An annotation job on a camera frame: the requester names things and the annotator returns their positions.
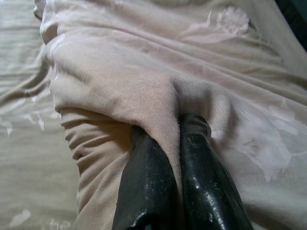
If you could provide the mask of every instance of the black rubber object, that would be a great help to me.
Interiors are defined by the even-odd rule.
[[[195,114],[180,118],[180,165],[187,230],[253,230],[236,186]]]
[[[175,230],[176,183],[167,156],[138,126],[131,143],[112,230]]]

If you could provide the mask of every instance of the beige fabric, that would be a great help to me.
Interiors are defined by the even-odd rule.
[[[32,0],[0,0],[0,229],[68,230],[78,169],[54,111]]]
[[[111,229],[127,124],[158,141],[181,191],[186,112],[211,125],[255,229],[307,229],[307,55],[273,1],[234,2],[46,2],[51,90],[81,173],[75,229]]]

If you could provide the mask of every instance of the glossy black surface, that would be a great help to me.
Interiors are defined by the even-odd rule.
[[[253,230],[233,180],[210,146],[204,118],[180,118],[180,164],[188,230]]]
[[[137,126],[131,143],[112,230],[175,230],[176,184],[168,158]]]

